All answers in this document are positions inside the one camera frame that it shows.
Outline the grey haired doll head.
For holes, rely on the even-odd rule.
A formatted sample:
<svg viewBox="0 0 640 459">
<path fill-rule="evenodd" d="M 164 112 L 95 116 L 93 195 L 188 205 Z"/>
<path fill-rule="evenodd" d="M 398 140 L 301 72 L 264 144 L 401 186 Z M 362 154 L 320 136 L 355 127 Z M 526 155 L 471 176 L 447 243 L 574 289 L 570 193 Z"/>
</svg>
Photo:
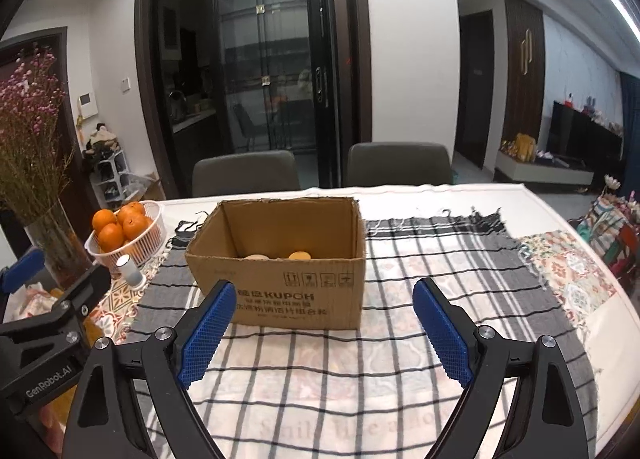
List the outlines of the grey haired doll head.
<svg viewBox="0 0 640 459">
<path fill-rule="evenodd" d="M 254 253 L 254 254 L 250 254 L 250 255 L 247 255 L 246 257 L 244 257 L 244 260 L 269 261 L 270 257 L 268 257 L 268 255 L 265 255 L 265 254 Z"/>
</svg>

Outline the brown wooden curved handle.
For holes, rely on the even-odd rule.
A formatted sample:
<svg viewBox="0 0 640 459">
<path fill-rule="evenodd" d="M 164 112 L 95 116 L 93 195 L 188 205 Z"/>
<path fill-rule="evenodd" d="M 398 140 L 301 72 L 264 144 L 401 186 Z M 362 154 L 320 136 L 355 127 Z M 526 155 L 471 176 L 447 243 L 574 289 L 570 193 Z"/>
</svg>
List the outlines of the brown wooden curved handle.
<svg viewBox="0 0 640 459">
<path fill-rule="evenodd" d="M 295 251 L 288 256 L 289 260 L 311 260 L 310 253 L 306 251 Z"/>
</svg>

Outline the glass vase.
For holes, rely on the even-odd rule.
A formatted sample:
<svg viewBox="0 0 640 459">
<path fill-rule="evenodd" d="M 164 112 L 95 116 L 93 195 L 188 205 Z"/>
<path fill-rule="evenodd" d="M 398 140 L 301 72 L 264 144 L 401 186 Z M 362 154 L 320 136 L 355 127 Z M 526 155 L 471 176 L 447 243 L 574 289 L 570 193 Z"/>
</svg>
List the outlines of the glass vase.
<svg viewBox="0 0 640 459">
<path fill-rule="evenodd" d="M 44 266 L 62 290 L 73 286 L 91 267 L 60 200 L 27 225 L 25 231 L 30 242 L 43 251 Z"/>
</svg>

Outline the orange front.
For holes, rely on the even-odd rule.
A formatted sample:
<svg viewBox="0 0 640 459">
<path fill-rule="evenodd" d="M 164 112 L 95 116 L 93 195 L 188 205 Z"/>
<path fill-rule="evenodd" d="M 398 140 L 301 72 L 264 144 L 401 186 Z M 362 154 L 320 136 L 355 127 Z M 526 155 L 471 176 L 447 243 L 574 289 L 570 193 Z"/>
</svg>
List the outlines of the orange front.
<svg viewBox="0 0 640 459">
<path fill-rule="evenodd" d="M 125 243 L 124 232 L 119 223 L 106 224 L 96 236 L 98 245 L 102 252 L 113 252 L 118 250 Z"/>
</svg>

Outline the orange back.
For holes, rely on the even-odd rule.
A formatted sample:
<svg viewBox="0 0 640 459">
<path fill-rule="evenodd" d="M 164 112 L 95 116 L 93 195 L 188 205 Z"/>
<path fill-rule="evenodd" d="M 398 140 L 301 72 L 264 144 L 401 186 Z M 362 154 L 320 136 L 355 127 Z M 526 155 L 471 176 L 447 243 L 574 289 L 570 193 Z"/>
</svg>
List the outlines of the orange back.
<svg viewBox="0 0 640 459">
<path fill-rule="evenodd" d="M 137 212 L 129 212 L 122 218 L 122 233 L 124 238 L 128 241 L 134 240 L 140 237 L 149 227 L 149 219 Z"/>
</svg>

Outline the plaid grey white tablecloth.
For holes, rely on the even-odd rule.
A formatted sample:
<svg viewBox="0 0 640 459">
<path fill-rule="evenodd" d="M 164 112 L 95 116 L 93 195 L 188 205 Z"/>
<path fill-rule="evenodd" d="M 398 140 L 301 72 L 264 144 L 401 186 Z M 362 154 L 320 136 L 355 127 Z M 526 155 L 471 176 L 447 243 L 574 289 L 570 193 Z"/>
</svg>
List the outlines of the plaid grey white tablecloth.
<svg viewBox="0 0 640 459">
<path fill-rule="evenodd" d="M 578 329 L 498 214 L 379 219 L 366 225 L 356 330 L 231 326 L 192 403 L 228 458 L 421 458 L 458 401 L 412 307 L 432 277 L 476 322 L 513 340 L 551 335 L 574 381 L 586 433 L 598 394 Z"/>
</svg>

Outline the dried pink flower bouquet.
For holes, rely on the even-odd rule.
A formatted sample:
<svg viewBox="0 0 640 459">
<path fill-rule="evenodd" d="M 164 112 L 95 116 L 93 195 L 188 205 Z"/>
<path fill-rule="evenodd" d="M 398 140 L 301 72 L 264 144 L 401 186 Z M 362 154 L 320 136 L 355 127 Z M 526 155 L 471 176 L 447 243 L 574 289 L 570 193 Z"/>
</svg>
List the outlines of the dried pink flower bouquet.
<svg viewBox="0 0 640 459">
<path fill-rule="evenodd" d="M 1 206 L 25 226 L 58 202 L 73 159 L 58 133 L 66 93 L 55 63 L 52 49 L 36 45 L 1 82 Z"/>
</svg>

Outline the patterned floral table mat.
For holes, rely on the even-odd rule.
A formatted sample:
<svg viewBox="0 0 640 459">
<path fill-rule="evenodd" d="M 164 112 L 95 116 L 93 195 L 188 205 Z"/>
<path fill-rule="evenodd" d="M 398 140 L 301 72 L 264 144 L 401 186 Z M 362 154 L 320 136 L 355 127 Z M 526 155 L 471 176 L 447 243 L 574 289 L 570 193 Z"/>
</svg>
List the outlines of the patterned floral table mat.
<svg viewBox="0 0 640 459">
<path fill-rule="evenodd" d="M 587 318 L 615 294 L 602 269 L 566 231 L 521 238 L 518 256 L 560 302 L 570 322 L 582 330 Z"/>
</svg>

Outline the brown cardboard box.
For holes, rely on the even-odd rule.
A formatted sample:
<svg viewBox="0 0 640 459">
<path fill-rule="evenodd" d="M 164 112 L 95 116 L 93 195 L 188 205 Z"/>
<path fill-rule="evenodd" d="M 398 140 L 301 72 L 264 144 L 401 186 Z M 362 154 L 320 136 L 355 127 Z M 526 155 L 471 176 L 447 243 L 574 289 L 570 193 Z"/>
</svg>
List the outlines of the brown cardboard box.
<svg viewBox="0 0 640 459">
<path fill-rule="evenodd" d="M 311 260 L 289 260 L 295 251 Z M 260 253 L 269 261 L 244 260 Z M 366 275 L 359 205 L 352 198 L 222 201 L 184 254 L 203 293 L 235 287 L 234 323 L 304 330 L 356 330 Z"/>
</svg>

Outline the grey chair right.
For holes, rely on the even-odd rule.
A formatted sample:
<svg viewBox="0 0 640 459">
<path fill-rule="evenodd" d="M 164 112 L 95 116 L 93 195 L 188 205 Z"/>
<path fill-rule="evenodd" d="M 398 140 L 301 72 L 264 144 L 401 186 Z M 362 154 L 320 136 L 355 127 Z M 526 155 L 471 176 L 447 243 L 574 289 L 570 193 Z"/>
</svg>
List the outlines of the grey chair right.
<svg viewBox="0 0 640 459">
<path fill-rule="evenodd" d="M 434 142 L 360 142 L 349 149 L 346 185 L 452 185 L 451 162 L 444 145 Z"/>
</svg>

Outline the grey chair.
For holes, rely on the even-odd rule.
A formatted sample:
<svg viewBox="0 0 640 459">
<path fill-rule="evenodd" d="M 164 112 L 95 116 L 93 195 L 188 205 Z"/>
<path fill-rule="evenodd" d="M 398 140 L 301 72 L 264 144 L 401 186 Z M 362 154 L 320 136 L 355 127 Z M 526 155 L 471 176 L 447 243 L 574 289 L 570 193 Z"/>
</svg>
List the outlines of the grey chair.
<svg viewBox="0 0 640 459">
<path fill-rule="evenodd" d="M 349 149 L 346 185 L 452 185 L 451 162 L 444 145 L 434 142 L 360 142 Z"/>
<path fill-rule="evenodd" d="M 193 167 L 193 197 L 299 189 L 295 158 L 288 150 L 216 156 L 198 161 Z"/>
</svg>

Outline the grey chair left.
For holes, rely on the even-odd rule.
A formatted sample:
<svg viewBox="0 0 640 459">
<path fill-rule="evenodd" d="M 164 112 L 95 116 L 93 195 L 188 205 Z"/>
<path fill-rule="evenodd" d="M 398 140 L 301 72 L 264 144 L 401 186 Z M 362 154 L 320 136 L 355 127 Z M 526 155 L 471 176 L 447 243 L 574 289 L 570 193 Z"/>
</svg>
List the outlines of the grey chair left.
<svg viewBox="0 0 640 459">
<path fill-rule="evenodd" d="M 193 167 L 193 197 L 299 189 L 295 158 L 288 150 L 216 156 L 198 161 Z"/>
</svg>

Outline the black tv cabinet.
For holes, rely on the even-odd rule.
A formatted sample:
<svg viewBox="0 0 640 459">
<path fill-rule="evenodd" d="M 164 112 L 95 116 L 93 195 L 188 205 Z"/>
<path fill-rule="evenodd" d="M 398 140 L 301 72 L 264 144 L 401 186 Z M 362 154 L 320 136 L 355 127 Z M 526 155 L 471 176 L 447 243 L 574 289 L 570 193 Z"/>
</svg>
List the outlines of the black tv cabinet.
<svg viewBox="0 0 640 459">
<path fill-rule="evenodd" d="M 594 173 L 612 173 L 620 166 L 623 138 L 590 118 L 588 114 L 555 101 L 547 150 L 580 162 Z"/>
</svg>

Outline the dark wooden door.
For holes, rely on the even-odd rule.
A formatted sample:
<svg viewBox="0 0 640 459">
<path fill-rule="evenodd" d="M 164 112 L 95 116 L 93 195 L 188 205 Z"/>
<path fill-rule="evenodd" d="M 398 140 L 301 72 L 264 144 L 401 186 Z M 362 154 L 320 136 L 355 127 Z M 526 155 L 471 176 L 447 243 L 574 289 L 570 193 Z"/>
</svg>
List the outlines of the dark wooden door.
<svg viewBox="0 0 640 459">
<path fill-rule="evenodd" d="M 508 76 L 502 139 L 511 141 L 526 134 L 537 140 L 546 75 L 544 14 L 526 0 L 504 0 L 504 6 Z"/>
</svg>

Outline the wall intercom panel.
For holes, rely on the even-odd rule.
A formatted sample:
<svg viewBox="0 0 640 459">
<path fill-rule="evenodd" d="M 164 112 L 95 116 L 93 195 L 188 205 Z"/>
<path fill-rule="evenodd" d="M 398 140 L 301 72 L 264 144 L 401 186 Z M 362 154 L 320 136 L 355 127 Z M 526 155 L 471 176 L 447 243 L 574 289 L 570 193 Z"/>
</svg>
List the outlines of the wall intercom panel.
<svg viewBox="0 0 640 459">
<path fill-rule="evenodd" d="M 84 122 L 94 118 L 99 114 L 96 98 L 92 92 L 81 94 L 77 98 L 78 102 L 78 120 Z"/>
</svg>

